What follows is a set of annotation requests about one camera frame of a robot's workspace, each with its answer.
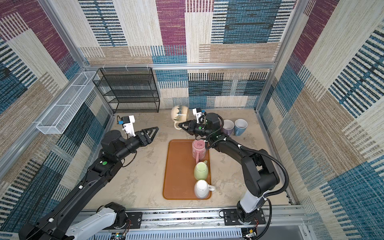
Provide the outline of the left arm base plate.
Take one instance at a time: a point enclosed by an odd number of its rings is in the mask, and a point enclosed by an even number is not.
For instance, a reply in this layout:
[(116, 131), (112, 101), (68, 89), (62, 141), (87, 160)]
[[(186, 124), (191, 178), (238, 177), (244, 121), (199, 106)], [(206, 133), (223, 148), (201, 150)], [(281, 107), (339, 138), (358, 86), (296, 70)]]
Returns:
[(122, 230), (140, 229), (142, 224), (143, 212), (126, 212)]

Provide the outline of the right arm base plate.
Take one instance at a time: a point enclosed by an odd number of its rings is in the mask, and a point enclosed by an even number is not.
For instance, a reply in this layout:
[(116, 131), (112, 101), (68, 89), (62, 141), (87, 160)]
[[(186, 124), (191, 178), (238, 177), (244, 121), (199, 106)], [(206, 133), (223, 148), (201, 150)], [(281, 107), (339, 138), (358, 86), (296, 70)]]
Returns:
[(237, 209), (222, 209), (219, 211), (219, 217), (224, 219), (225, 226), (266, 224), (263, 210), (256, 211), (251, 219), (245, 222), (240, 220)]

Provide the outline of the blue mug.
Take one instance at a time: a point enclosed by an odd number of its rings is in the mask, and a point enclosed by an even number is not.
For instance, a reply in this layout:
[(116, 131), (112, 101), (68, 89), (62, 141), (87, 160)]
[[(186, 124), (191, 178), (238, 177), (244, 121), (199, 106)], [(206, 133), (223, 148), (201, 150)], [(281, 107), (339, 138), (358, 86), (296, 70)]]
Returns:
[(244, 119), (237, 119), (235, 121), (235, 136), (241, 136), (247, 129), (248, 122)]

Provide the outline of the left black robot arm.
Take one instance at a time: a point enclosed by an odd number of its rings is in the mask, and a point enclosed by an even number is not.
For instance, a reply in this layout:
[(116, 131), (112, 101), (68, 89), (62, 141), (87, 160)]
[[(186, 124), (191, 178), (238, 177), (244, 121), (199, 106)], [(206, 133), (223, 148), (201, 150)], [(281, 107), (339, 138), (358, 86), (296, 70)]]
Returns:
[(19, 231), (21, 240), (64, 240), (70, 225), (88, 202), (107, 185), (123, 167), (122, 160), (140, 147), (153, 142), (158, 127), (135, 132), (128, 139), (118, 130), (105, 134), (99, 157), (88, 168), (77, 186), (47, 215), (35, 224), (25, 224)]

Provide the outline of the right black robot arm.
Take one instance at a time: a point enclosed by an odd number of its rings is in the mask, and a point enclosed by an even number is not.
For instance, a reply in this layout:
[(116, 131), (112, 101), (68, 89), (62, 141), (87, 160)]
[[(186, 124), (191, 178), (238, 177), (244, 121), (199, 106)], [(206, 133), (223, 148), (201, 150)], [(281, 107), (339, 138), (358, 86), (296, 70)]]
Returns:
[(223, 118), (216, 113), (205, 115), (205, 123), (190, 120), (177, 126), (191, 136), (202, 137), (206, 149), (215, 149), (236, 160), (242, 166), (247, 191), (237, 204), (241, 224), (250, 223), (270, 196), (279, 195), (289, 186), (286, 168), (265, 150), (254, 150), (222, 132)]

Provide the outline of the pink ghost pattern mug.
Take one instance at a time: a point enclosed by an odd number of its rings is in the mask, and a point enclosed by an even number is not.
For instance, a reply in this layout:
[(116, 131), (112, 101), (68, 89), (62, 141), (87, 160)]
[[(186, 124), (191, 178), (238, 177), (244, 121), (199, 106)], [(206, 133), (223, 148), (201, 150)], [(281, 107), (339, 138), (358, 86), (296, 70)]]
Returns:
[(192, 150), (193, 158), (196, 160), (196, 164), (198, 164), (206, 155), (206, 142), (204, 140), (194, 140)]

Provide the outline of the orange plastic tray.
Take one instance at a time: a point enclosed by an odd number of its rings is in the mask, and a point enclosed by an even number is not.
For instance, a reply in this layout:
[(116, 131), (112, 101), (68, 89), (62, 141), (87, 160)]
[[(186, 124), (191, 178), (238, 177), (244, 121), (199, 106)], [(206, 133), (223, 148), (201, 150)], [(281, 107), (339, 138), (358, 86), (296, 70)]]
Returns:
[[(194, 187), (197, 180), (194, 177), (196, 160), (193, 158), (192, 143), (194, 140), (172, 140), (166, 162), (165, 178), (163, 185), (163, 197), (167, 200), (207, 200), (198, 199), (195, 196)], [(209, 151), (200, 162), (208, 161), (209, 174), (205, 180), (211, 185)]]

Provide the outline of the cream marbled mug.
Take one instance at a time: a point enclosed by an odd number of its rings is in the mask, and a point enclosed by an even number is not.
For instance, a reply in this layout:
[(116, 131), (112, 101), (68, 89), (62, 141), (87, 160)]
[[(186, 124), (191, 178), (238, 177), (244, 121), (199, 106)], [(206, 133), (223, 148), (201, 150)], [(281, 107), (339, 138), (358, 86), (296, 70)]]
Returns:
[(174, 121), (174, 127), (177, 130), (181, 130), (178, 127), (179, 123), (186, 122), (188, 120), (189, 108), (182, 105), (174, 106), (171, 110), (171, 118)]

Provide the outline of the purple mug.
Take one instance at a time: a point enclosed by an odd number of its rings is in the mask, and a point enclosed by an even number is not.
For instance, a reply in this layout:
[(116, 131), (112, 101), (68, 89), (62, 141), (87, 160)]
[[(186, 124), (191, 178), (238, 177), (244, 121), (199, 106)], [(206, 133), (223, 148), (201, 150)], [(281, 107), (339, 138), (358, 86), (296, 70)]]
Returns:
[(231, 120), (224, 120), (224, 125), (222, 128), (222, 132), (228, 136), (230, 136), (234, 132), (235, 124)]

